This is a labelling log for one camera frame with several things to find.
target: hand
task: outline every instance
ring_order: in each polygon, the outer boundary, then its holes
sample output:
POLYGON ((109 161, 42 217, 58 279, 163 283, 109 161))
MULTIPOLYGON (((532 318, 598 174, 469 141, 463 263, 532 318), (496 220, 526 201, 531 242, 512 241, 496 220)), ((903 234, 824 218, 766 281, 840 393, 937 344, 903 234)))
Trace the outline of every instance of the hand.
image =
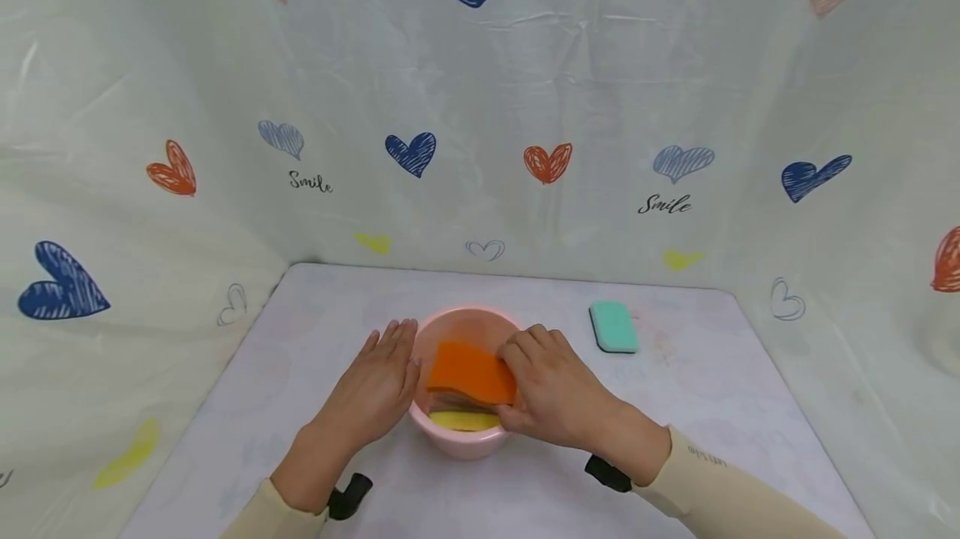
POLYGON ((350 458, 385 436, 410 407, 419 380, 412 362, 417 321, 391 320, 383 337, 373 331, 333 388, 326 404, 297 433, 271 475, 287 506, 319 513, 350 458))
POLYGON ((497 407, 504 429, 595 453, 638 484, 654 481, 670 455, 669 431, 609 392, 562 332, 531 326, 498 355, 517 379, 517 404, 497 407))
POLYGON ((412 318, 391 320, 383 337, 371 332, 311 424, 335 429, 353 452, 385 436, 414 399, 419 362, 410 354, 416 335, 412 318))

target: forearm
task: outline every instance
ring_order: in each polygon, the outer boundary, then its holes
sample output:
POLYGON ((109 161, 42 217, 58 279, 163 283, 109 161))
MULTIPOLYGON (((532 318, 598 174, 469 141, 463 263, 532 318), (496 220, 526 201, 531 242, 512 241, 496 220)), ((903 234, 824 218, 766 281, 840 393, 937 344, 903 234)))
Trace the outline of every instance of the forearm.
POLYGON ((331 427, 302 428, 270 480, 291 508, 318 514, 327 508, 337 481, 355 450, 336 440, 331 427))
POLYGON ((315 539, 328 519, 327 503, 353 451, 311 423, 260 483, 221 539, 315 539))
POLYGON ((664 429, 637 413, 625 415, 597 455, 630 476, 634 492, 696 538, 843 539, 790 497, 700 450, 673 427, 664 429))

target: beige sleeve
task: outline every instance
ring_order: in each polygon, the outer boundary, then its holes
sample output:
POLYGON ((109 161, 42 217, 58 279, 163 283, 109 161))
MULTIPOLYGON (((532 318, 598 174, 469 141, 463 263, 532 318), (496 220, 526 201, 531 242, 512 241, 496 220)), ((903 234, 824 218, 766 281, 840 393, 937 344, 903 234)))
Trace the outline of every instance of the beige sleeve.
POLYGON ((790 497, 703 452, 674 427, 670 437, 673 450, 657 478, 633 490, 697 539, 843 539, 790 497))
POLYGON ((316 515, 287 506, 266 478, 220 539, 316 539, 327 515, 328 510, 316 515))

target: orange sponge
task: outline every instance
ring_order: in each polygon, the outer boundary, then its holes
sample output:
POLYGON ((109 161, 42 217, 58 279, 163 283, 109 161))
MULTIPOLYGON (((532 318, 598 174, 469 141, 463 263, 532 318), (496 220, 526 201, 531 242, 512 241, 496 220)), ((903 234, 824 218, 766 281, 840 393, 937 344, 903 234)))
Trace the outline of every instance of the orange sponge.
POLYGON ((426 382, 430 393, 454 392, 488 406, 513 405, 517 381, 500 358, 467 343, 443 342, 426 382))

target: left hand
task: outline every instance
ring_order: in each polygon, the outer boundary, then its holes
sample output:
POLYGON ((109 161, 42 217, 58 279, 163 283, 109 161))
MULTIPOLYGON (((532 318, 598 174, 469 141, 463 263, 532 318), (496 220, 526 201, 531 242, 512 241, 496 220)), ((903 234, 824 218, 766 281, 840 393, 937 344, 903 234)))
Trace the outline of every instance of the left hand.
POLYGON ((350 458, 403 418, 421 371, 419 362, 410 360, 416 335, 417 321, 410 318, 391 320, 383 336, 373 331, 367 337, 326 404, 297 433, 271 475, 287 506, 321 512, 350 458))
POLYGON ((380 331, 371 332, 310 424, 336 429, 354 453, 385 436, 414 399, 419 362, 410 355, 416 335, 412 318, 391 320, 383 337, 380 331))

